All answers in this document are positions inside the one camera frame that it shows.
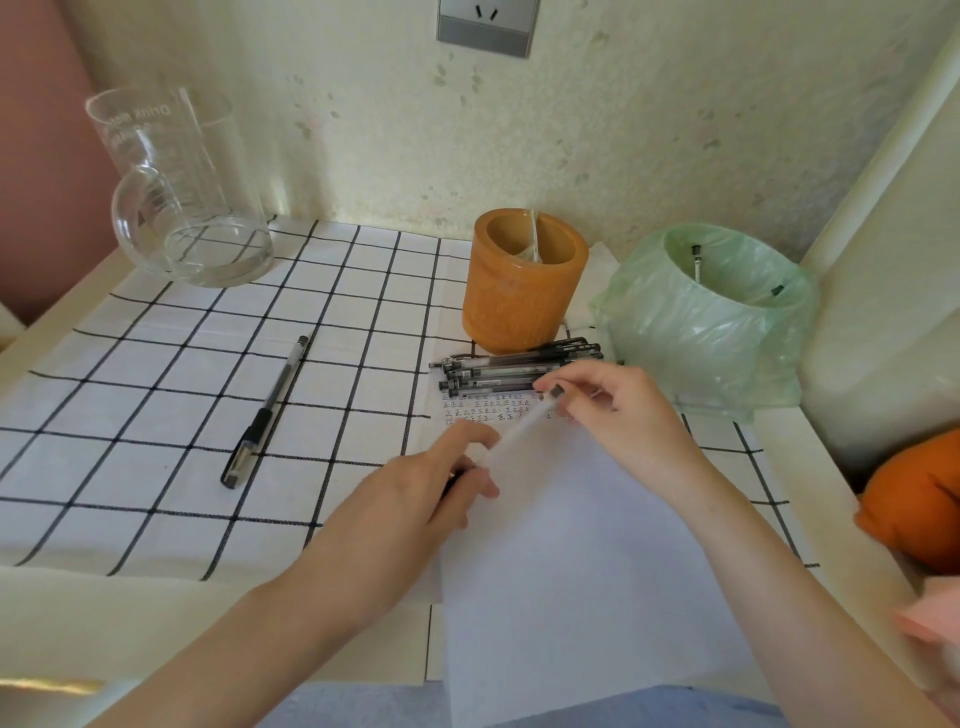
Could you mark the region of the bin with green plastic bag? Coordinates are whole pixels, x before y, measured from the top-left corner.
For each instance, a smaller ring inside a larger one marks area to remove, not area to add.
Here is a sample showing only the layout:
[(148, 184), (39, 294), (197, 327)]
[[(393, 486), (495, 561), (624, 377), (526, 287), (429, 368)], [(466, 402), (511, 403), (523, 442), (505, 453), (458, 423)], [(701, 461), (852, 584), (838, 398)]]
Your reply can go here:
[[(691, 246), (702, 246), (702, 282)], [(771, 304), (750, 298), (785, 285)], [(798, 407), (799, 360), (819, 305), (816, 278), (776, 249), (714, 224), (677, 224), (639, 241), (589, 302), (613, 358), (651, 376), (675, 405), (750, 422)]]

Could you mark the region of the clear glass measuring jug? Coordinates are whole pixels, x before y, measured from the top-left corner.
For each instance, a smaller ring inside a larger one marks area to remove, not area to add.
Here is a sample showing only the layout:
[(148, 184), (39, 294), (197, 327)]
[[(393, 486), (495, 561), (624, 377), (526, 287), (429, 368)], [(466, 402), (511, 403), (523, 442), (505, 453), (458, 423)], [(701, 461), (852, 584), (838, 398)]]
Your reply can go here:
[(271, 269), (267, 217), (221, 91), (124, 86), (89, 97), (84, 109), (121, 175), (110, 216), (134, 265), (209, 288)]

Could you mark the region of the white paper sheet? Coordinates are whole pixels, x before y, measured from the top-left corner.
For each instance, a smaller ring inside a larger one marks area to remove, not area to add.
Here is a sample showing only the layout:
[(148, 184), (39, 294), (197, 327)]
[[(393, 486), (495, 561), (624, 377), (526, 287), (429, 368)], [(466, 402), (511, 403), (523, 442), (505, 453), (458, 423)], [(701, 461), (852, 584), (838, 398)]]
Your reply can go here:
[[(539, 401), (485, 418), (502, 435)], [(439, 558), (453, 728), (754, 663), (690, 530), (582, 427), (551, 412), (487, 467), (499, 497)]]

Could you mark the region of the white furniture panel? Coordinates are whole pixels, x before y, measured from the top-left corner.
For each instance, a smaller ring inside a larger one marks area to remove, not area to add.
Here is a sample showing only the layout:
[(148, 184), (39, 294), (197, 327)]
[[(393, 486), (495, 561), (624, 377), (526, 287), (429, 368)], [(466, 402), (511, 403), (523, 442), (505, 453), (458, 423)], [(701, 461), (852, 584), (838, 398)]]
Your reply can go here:
[(841, 472), (960, 427), (960, 19), (801, 264), (801, 407)]

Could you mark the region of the person's blue clothing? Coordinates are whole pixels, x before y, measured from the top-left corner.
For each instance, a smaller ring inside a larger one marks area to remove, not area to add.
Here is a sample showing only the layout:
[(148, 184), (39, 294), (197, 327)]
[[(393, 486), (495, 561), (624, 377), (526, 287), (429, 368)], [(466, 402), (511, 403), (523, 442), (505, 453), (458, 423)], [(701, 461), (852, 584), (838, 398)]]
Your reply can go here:
[[(311, 682), (257, 728), (452, 728), (441, 682), (367, 685)], [(491, 728), (790, 728), (779, 707), (691, 686), (656, 686)]]

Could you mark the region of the person's left hand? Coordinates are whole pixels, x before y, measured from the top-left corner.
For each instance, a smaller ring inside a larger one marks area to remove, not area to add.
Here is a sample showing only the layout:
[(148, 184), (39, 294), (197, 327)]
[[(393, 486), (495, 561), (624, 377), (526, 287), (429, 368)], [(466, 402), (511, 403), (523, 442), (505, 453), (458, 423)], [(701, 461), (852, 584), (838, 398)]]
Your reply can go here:
[(489, 425), (457, 420), (429, 448), (398, 456), (364, 478), (331, 513), (281, 577), (298, 577), (373, 626), (420, 579), (457, 530), (434, 526), (434, 510), (455, 465), (474, 465), (470, 446), (492, 449)]

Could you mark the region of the pink cloth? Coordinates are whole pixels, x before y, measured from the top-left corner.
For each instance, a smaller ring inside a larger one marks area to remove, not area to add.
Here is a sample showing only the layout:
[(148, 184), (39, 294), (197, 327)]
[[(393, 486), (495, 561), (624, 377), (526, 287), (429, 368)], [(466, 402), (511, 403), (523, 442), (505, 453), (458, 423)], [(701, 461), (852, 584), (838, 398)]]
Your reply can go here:
[(894, 623), (921, 642), (960, 649), (960, 576), (930, 576), (919, 599), (895, 612)]

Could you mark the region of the person's left forearm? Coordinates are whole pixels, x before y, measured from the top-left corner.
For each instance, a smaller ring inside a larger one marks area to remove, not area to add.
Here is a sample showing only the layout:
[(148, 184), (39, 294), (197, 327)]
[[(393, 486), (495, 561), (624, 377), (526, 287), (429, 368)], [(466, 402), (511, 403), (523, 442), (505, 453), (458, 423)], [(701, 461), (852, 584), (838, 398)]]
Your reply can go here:
[(360, 629), (343, 603), (299, 577), (278, 577), (86, 728), (255, 728)]

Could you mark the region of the black capped gel pen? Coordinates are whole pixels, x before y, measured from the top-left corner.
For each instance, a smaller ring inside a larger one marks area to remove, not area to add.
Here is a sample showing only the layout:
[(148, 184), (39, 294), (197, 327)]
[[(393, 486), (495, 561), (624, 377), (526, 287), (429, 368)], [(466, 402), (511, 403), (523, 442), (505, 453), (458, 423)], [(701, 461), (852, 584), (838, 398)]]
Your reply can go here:
[(234, 489), (242, 480), (247, 461), (257, 452), (266, 435), (274, 410), (284, 389), (299, 370), (306, 354), (309, 337), (299, 336), (287, 356), (279, 374), (263, 399), (256, 414), (246, 427), (227, 459), (220, 475), (220, 483), (227, 489)]

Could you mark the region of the pile of black gel pens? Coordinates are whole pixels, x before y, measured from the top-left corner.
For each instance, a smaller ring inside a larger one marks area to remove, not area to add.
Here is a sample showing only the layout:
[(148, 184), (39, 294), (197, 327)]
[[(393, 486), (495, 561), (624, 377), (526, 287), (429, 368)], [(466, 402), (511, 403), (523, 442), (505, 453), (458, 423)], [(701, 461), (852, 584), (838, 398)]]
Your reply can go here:
[(429, 368), (440, 373), (439, 392), (462, 398), (530, 391), (544, 375), (588, 359), (602, 360), (604, 353), (600, 344), (580, 336), (512, 354), (456, 354), (431, 362)]

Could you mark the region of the orange cushion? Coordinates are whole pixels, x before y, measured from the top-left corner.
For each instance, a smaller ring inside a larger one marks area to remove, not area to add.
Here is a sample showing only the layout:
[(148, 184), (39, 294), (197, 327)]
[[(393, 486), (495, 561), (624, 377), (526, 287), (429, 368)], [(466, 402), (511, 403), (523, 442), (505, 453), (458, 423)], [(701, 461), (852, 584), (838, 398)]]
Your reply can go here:
[(960, 577), (960, 427), (882, 465), (861, 493), (853, 521), (927, 570)]

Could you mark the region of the person's right hand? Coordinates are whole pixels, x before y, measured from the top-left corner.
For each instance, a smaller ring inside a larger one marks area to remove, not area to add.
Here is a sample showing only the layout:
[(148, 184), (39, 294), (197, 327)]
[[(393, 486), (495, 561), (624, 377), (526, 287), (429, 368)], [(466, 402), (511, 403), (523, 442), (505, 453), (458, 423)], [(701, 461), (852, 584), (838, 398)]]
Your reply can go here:
[(604, 396), (605, 428), (591, 436), (627, 473), (686, 520), (742, 506), (740, 492), (703, 454), (673, 405), (644, 370), (594, 359), (546, 373), (534, 390)]

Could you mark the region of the white black checked tablecloth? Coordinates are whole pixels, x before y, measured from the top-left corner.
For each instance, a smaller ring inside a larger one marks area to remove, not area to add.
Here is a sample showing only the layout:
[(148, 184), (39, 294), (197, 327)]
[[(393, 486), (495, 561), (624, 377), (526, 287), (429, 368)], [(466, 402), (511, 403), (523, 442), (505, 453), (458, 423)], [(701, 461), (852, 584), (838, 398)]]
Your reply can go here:
[[(287, 567), (394, 455), (489, 398), (431, 362), (483, 356), (465, 241), (270, 222), (280, 260), (228, 290), (133, 271), (0, 394), (0, 684), (149, 673)], [(309, 344), (236, 488), (220, 476), (297, 339)], [(334, 674), (419, 683), (447, 635), (429, 573)]]

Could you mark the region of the orange round pen holder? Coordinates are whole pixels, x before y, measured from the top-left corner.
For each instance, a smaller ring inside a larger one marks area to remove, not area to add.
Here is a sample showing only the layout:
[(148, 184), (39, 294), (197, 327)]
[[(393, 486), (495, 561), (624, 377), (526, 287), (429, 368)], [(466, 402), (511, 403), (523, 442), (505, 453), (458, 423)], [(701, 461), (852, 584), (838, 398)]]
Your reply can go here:
[(590, 256), (566, 221), (499, 208), (476, 219), (462, 328), (483, 350), (515, 354), (554, 340)]

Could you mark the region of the person's right forearm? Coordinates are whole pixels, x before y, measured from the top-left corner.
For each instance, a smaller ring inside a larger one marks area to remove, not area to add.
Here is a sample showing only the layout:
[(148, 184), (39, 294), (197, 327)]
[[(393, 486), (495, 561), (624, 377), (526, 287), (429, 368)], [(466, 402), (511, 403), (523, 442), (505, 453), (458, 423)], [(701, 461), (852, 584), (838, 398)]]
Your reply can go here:
[(792, 728), (954, 728), (728, 480), (670, 492)]

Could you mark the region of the grey wall socket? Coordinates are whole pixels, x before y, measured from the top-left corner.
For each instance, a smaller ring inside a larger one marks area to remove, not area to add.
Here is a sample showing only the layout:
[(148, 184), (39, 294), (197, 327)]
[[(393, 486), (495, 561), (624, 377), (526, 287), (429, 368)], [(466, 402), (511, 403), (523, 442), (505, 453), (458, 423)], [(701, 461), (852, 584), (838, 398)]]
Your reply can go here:
[(437, 41), (527, 59), (541, 0), (438, 0)]

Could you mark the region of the clear barrel gel pen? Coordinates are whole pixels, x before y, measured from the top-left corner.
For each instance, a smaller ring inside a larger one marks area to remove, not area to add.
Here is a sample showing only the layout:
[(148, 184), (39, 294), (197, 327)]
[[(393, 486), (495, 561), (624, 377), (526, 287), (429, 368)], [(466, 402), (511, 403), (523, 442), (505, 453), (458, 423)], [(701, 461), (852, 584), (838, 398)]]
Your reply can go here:
[(476, 457), (471, 456), (473, 465), (470, 468), (458, 467), (452, 470), (440, 497), (442, 499), (446, 497), (456, 482), (460, 480), (462, 475), (468, 470), (473, 468), (486, 468), (496, 457), (506, 454), (507, 450), (514, 444), (520, 442), (526, 433), (534, 428), (536, 424), (550, 416), (550, 413), (556, 409), (559, 400), (565, 394), (564, 388), (559, 384), (543, 394), (538, 403), (533, 405), (521, 418), (505, 430), (493, 448), (484, 450)]

